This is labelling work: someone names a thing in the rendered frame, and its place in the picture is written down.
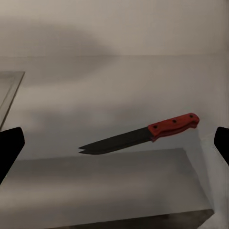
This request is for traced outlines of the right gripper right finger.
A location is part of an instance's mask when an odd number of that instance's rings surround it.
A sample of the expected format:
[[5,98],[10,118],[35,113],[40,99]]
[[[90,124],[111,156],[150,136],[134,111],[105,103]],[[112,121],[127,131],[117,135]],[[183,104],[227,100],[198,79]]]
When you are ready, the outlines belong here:
[[213,143],[229,165],[229,129],[218,127]]

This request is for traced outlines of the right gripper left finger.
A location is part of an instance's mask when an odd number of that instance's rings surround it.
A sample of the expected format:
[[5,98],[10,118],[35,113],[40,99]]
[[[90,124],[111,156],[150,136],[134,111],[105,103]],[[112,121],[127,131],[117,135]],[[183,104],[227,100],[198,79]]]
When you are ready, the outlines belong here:
[[25,145],[21,127],[0,132],[0,184]]

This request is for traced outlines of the parer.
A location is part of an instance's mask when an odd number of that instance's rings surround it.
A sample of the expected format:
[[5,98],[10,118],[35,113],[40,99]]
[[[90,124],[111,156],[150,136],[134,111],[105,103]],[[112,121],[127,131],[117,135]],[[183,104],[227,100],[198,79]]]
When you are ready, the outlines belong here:
[[86,146],[79,147],[84,150],[103,150],[116,146],[125,145],[134,141],[142,140],[148,137],[156,138],[158,135],[166,132],[172,132],[182,129],[190,124],[197,125],[199,117],[194,113],[188,113],[179,117],[164,120],[148,127],[127,132],[118,136],[104,139]]

